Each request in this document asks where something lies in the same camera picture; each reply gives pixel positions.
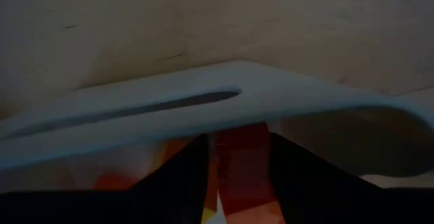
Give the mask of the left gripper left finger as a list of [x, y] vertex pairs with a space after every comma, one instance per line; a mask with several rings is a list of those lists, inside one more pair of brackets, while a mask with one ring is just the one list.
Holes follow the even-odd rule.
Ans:
[[200, 223], [209, 160], [208, 135], [200, 134], [123, 192], [118, 218], [124, 223]]

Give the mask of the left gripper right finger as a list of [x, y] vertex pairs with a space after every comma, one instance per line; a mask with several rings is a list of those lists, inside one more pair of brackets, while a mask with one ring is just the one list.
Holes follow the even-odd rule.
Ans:
[[369, 223], [389, 210], [380, 187], [271, 132], [269, 179], [287, 223]]

